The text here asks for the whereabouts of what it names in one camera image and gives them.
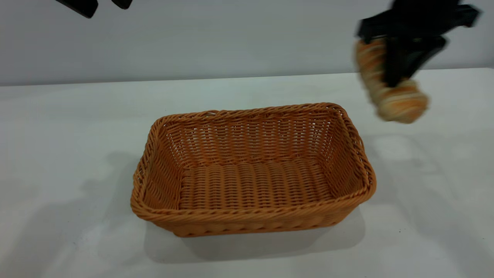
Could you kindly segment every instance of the table surface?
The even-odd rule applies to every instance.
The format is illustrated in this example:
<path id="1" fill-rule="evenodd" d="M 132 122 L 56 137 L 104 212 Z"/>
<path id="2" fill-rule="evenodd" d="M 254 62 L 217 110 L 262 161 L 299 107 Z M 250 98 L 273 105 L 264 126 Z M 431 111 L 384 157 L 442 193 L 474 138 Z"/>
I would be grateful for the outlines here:
<path id="1" fill-rule="evenodd" d="M 430 110 L 379 120 L 356 74 L 0 87 L 0 277 L 494 277 L 494 70 L 421 71 Z M 332 228 L 178 238 L 137 218 L 162 116 L 334 102 L 377 192 Z"/>

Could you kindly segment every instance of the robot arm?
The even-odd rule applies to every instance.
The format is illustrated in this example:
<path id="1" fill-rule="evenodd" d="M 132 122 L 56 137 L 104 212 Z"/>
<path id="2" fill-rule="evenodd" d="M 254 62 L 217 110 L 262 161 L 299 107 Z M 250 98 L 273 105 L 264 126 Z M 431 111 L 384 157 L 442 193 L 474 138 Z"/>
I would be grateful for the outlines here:
<path id="1" fill-rule="evenodd" d="M 411 77 L 444 49 L 444 33 L 475 24 L 480 11 L 458 3 L 459 0 L 395 0 L 390 10 L 361 21 L 357 35 L 364 43 L 385 38 L 383 82 L 388 87 Z"/>
<path id="2" fill-rule="evenodd" d="M 98 0 L 57 0 L 80 15 L 92 18 L 98 8 Z M 132 0 L 112 0 L 121 9 L 128 9 Z"/>

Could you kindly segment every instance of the orange woven basket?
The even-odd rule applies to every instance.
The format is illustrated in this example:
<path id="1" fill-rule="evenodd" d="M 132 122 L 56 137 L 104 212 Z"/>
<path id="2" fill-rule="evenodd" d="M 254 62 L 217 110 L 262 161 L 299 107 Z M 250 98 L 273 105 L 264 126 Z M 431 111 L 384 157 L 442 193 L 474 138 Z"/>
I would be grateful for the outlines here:
<path id="1" fill-rule="evenodd" d="M 160 118 L 133 178 L 134 213 L 181 237 L 331 226 L 376 188 L 332 103 Z"/>

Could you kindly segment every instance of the white wall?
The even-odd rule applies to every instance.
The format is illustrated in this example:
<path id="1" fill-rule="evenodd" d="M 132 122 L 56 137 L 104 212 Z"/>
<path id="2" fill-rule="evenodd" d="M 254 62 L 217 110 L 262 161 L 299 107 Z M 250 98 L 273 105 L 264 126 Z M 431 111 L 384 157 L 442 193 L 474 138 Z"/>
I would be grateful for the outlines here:
<path id="1" fill-rule="evenodd" d="M 358 20 L 391 0 L 99 0 L 86 19 L 55 0 L 3 0 L 0 85 L 354 71 Z M 494 2 L 427 67 L 494 64 Z"/>

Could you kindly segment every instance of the bread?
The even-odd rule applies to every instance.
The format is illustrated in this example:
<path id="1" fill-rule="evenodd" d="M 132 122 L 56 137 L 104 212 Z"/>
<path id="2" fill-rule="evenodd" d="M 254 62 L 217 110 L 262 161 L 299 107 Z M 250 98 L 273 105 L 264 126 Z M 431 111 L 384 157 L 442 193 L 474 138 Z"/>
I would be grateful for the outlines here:
<path id="1" fill-rule="evenodd" d="M 388 87 L 382 81 L 385 56 L 384 39 L 375 39 L 368 45 L 357 42 L 356 60 L 360 75 L 379 117 L 385 121 L 412 123 L 427 109 L 428 97 L 411 79 L 401 80 L 394 88 Z"/>

